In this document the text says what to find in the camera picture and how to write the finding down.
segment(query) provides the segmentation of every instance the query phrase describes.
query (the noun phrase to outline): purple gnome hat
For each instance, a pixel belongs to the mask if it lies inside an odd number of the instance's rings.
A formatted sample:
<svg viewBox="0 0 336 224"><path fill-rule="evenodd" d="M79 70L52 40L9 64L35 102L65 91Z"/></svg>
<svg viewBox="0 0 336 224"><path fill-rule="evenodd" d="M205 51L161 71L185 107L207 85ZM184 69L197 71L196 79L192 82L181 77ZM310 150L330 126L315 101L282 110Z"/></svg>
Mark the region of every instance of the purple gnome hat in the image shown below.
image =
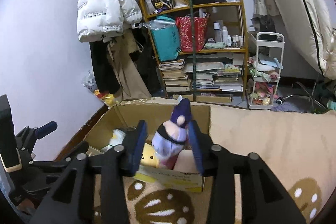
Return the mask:
<svg viewBox="0 0 336 224"><path fill-rule="evenodd" d="M184 116L184 122L180 125L177 123L177 119L180 116ZM170 120L177 124L181 128L185 128L187 124L191 121L191 108L190 108L190 101L188 98L184 98L179 102L177 106L174 107L173 113L171 114Z"/></svg>

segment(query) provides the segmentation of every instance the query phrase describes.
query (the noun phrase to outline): white rolling cart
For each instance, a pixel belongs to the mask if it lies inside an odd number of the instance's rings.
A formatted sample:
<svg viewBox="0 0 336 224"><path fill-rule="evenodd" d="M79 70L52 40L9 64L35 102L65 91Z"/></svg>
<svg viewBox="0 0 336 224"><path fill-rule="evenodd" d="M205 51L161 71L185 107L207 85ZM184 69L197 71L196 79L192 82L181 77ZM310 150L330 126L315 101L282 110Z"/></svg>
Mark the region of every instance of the white rolling cart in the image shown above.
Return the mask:
<svg viewBox="0 0 336 224"><path fill-rule="evenodd" d="M282 61L284 57L284 47L285 47L285 38L282 34L280 33L275 33L275 32L258 32L256 38L251 34L248 33L252 42L257 46L257 54L256 54L256 67L255 67L255 74L252 74L253 78L253 90L252 93L255 92L255 86L256 82L266 82L268 83L265 79L263 79L260 76L257 76L257 71L258 71L258 61L259 61L259 47L276 47L276 48L281 48L281 60L280 60L280 68L279 68L279 77L277 79L272 80L270 83L277 83L276 88L274 90L273 96L271 98L271 103L269 105L257 105L253 104L253 98L250 98L250 94L246 93L247 96L247 101L249 104L250 109L271 109L274 106L274 96L277 94L278 91L278 85L280 81L280 74L281 74L281 67L282 67ZM267 41L267 40L259 40L259 37L263 34L270 34L270 35L276 35L278 37L282 38L282 41Z"/></svg>

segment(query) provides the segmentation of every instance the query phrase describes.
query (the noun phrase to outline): yellow plush toy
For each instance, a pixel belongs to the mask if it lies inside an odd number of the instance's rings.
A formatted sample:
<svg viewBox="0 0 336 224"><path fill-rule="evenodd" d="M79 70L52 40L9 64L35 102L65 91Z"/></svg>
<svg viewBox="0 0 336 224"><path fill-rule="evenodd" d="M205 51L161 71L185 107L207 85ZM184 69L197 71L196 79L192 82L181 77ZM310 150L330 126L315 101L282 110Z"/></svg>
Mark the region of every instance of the yellow plush toy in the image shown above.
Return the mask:
<svg viewBox="0 0 336 224"><path fill-rule="evenodd" d="M152 147L148 143L145 143L145 146L143 147L142 151L140 164L144 166L159 168L159 163L160 161L155 156L154 147Z"/></svg>

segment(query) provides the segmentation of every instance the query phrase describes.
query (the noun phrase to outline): bookshelf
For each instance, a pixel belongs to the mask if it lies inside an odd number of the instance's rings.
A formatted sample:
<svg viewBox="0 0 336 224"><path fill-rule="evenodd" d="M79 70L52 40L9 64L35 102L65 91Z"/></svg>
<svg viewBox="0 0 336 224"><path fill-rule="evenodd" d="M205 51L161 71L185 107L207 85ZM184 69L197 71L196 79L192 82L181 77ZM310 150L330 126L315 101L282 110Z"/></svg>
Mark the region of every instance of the bookshelf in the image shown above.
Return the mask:
<svg viewBox="0 0 336 224"><path fill-rule="evenodd" d="M190 11L190 6L186 5L186 6L182 6L182 7L177 7L177 8L173 8L171 10L166 10L163 11L159 14L148 14L147 13L147 8L146 8L146 3L145 0L139 0L140 2L140 8L142 11L142 16L145 22L148 22L152 19L154 19L156 16L159 15L164 15L164 14L173 14L175 12L179 12L179 11L186 11L186 15L189 13ZM193 5L194 9L199 9L199 8L208 8L208 7L235 7L236 8L236 12L237 12L237 16L238 16L238 21L234 21L234 22L223 22L223 24L225 26L237 26L239 28L240 34L241 36L243 36L244 38L244 48L232 48L232 47L228 47L228 48L224 48L224 49L202 49L199 52L196 52L196 54L199 56L201 54L211 54L211 53L218 53L218 52L231 52L231 53L242 53L244 54L244 62L243 62L243 74L242 74L242 79L243 79L243 94L242 97L245 96L245 91L246 91L246 84L247 84L247 73L248 73L248 69L247 69L247 59L248 59L248 34L247 34L247 25L246 25L246 17L245 17L245 7L244 7L244 2L243 0L240 0L240 2L234 2L234 3L228 3L228 2L216 2L216 3L208 3L208 4L199 4L199 5ZM153 36L152 36L152 32L148 31L149 33L149 37L151 40L151 44L154 50L154 55L155 55L155 59L157 62L157 65L160 64L160 60L158 57L158 53L155 47L155 43L153 40ZM192 55L191 52L180 52L179 56L183 57L186 55ZM163 74L162 72L159 70L159 74L160 74L160 82L162 85L162 88L165 92L166 97L168 98L168 93L166 92L166 88L165 88L165 84L163 81ZM199 91L199 92L221 92L222 90L214 90L214 89L209 89L209 90L203 90L203 89L196 89L195 91Z"/></svg>

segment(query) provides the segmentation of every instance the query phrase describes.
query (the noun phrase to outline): caster wheel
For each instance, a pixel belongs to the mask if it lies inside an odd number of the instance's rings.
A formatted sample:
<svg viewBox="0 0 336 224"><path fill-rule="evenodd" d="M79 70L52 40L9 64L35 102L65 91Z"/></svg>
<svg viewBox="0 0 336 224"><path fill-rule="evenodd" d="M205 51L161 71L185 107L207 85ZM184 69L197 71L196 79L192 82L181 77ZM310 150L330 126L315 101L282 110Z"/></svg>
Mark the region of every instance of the caster wheel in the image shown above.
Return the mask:
<svg viewBox="0 0 336 224"><path fill-rule="evenodd" d="M282 105L283 103L284 103L284 101L282 100L282 98L277 99L277 104L278 105Z"/></svg>

